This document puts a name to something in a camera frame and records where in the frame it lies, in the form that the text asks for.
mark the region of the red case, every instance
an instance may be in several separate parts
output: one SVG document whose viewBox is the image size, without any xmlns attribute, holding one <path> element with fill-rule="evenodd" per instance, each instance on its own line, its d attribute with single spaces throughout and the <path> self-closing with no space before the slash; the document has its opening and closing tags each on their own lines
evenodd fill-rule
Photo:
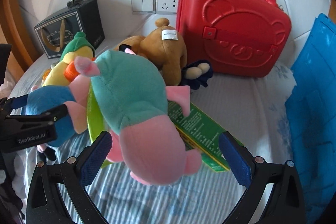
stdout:
<svg viewBox="0 0 336 224">
<path fill-rule="evenodd" d="M 188 63 L 211 62 L 214 71 L 264 77 L 291 30 L 276 0 L 179 0 L 176 28 Z"/>
</svg>

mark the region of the electrical outlet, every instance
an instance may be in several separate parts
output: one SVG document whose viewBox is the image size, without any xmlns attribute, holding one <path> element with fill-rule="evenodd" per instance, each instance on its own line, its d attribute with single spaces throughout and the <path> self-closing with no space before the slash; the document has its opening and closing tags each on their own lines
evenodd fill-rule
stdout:
<svg viewBox="0 0 336 224">
<path fill-rule="evenodd" d="M 156 13 L 160 15 L 176 15 L 179 0 L 156 0 Z"/>
</svg>

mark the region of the screw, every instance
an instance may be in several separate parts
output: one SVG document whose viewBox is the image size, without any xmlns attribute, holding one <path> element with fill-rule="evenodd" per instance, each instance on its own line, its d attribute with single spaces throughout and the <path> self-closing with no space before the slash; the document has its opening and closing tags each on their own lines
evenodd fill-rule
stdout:
<svg viewBox="0 0 336 224">
<path fill-rule="evenodd" d="M 36 166 L 40 168 L 40 167 L 42 167 L 43 165 L 44 165 L 44 162 L 41 160 L 41 161 L 39 161 L 39 162 L 37 163 Z"/>
<path fill-rule="evenodd" d="M 264 159 L 262 157 L 255 157 L 254 160 L 256 163 L 259 163 L 259 164 L 262 164 L 264 162 Z"/>
<path fill-rule="evenodd" d="M 74 163 L 76 161 L 76 158 L 75 157 L 70 157 L 70 158 L 68 158 L 68 160 L 67 160 L 67 162 L 69 163 L 69 164 L 72 164 L 72 163 Z"/>
<path fill-rule="evenodd" d="M 288 165 L 289 167 L 294 167 L 294 163 L 293 163 L 291 160 L 289 160 L 289 161 L 287 162 L 287 165 Z"/>
</svg>

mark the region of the black box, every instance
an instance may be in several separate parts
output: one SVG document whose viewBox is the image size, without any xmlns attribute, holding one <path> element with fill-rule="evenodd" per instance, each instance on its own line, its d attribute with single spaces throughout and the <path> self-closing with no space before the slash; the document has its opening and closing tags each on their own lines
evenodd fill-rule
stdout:
<svg viewBox="0 0 336 224">
<path fill-rule="evenodd" d="M 60 57 L 77 32 L 84 32 L 94 48 L 105 39 L 97 0 L 85 0 L 53 13 L 34 29 L 48 58 Z"/>
</svg>

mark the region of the brown plush toy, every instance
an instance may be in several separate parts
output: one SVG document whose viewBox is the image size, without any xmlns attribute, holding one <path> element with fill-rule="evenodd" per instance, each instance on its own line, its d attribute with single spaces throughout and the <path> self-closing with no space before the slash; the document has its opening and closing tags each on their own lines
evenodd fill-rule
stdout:
<svg viewBox="0 0 336 224">
<path fill-rule="evenodd" d="M 181 69 L 187 64 L 187 49 L 183 37 L 169 26 L 167 18 L 155 21 L 157 29 L 147 37 L 136 35 L 122 41 L 132 47 L 135 54 L 151 61 L 160 71 L 166 85 L 179 85 Z"/>
</svg>

